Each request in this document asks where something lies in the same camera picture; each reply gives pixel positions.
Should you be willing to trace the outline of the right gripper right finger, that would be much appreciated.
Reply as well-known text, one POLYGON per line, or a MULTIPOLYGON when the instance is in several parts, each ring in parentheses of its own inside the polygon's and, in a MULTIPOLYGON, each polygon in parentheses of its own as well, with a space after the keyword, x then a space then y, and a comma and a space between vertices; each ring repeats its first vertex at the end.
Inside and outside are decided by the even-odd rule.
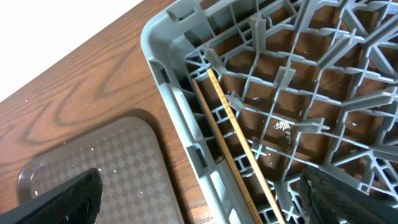
POLYGON ((303 210, 310 223, 397 223, 397 210, 314 167, 298 182, 303 210))

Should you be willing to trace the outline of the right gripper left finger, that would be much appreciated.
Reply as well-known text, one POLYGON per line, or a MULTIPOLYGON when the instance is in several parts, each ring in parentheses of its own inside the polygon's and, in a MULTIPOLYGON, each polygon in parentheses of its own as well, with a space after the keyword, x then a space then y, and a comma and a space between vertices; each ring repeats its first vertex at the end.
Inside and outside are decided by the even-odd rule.
POLYGON ((91 168, 1 215, 1 223, 94 224, 100 212, 103 181, 91 168))

